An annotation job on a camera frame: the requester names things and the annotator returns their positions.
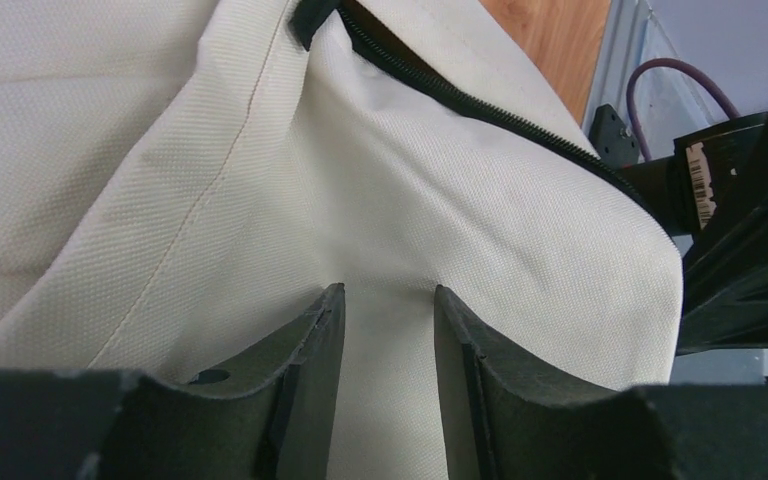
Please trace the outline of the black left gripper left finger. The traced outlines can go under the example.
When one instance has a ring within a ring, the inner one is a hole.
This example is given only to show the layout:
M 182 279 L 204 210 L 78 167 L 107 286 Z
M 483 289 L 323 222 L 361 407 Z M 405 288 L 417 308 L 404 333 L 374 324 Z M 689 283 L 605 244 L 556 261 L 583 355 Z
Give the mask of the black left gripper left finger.
M 0 369 L 0 479 L 322 479 L 345 291 L 190 381 Z

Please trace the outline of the cream canvas backpack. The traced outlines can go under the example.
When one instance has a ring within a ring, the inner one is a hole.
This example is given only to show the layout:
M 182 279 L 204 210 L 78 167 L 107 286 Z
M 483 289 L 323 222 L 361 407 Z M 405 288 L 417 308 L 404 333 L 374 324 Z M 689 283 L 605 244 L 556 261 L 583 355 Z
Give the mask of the cream canvas backpack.
M 681 257 L 635 201 L 292 1 L 0 1 L 0 367 L 186 381 L 347 289 L 327 475 L 448 475 L 433 293 L 612 390 L 667 381 Z

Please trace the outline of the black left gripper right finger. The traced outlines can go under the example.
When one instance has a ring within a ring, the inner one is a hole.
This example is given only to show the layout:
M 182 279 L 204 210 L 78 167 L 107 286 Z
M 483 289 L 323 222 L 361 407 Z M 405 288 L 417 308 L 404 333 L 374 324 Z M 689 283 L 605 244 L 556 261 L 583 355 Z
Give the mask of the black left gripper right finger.
M 569 374 L 434 293 L 453 479 L 768 479 L 768 386 L 643 385 Z

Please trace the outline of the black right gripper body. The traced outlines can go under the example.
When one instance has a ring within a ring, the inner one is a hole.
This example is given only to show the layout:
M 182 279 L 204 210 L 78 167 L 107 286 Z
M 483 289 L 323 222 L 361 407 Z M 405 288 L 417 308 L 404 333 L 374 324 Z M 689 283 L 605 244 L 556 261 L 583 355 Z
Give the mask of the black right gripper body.
M 768 111 L 741 116 L 709 78 L 698 82 L 727 120 L 622 175 L 667 233 L 692 238 L 677 353 L 768 348 Z

